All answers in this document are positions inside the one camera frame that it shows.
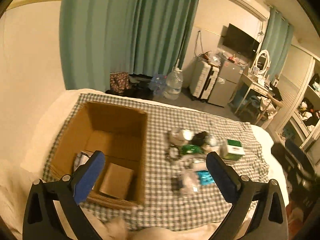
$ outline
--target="open cardboard box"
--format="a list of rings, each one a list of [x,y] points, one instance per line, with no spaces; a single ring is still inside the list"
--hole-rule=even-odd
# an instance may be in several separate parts
[[[114,209],[129,209],[144,203],[144,159],[147,114],[136,108],[100,102],[85,103],[64,130],[51,161],[52,175],[72,174],[77,153],[100,150],[106,157],[88,201]],[[99,192],[110,163],[133,170],[125,199]]]

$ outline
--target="green curtain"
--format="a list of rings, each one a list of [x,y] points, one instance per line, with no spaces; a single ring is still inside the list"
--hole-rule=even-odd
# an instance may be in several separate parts
[[[198,0],[62,0],[67,89],[109,89],[112,72],[167,74],[183,59]]]
[[[282,14],[275,7],[271,8],[266,36],[261,46],[261,50],[268,50],[270,55],[271,64],[267,73],[270,75],[270,80],[282,70],[291,45],[293,30],[288,20],[282,19]]]

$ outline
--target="flat screen tv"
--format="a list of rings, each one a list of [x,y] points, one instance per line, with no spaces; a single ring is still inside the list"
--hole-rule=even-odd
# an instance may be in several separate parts
[[[222,44],[247,59],[254,59],[259,46],[257,40],[232,24],[229,24]]]

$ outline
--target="louvered door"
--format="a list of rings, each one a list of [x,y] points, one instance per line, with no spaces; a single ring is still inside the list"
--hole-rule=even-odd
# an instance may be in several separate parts
[[[290,46],[278,84],[284,107],[270,123],[276,132],[282,130],[302,101],[313,67],[314,59],[311,55],[293,45]]]

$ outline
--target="ceiling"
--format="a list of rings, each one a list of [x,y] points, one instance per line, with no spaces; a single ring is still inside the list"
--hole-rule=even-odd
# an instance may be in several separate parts
[[[288,19],[294,26],[294,36],[300,45],[320,57],[320,38],[307,14],[297,0],[265,0]]]

